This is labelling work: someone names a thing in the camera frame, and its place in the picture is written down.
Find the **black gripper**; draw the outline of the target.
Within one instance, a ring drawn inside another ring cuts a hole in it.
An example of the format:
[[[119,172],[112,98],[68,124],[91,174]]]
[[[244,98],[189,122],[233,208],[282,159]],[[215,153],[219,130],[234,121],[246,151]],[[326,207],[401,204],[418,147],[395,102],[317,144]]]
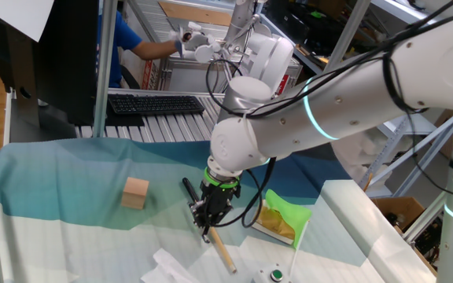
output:
[[[214,186],[211,183],[202,182],[202,200],[192,200],[188,203],[193,223],[201,229],[225,226],[221,221],[230,212],[230,201],[233,196],[240,196],[239,189],[238,184]]]

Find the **teleoperator hand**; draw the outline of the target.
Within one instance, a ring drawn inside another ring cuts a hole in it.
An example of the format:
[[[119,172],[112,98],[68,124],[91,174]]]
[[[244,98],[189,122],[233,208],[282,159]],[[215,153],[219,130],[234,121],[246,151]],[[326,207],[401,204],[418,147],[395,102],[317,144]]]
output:
[[[185,44],[191,39],[192,34],[189,32],[184,33],[183,35],[175,35],[175,48],[178,51],[180,57],[184,57]]]

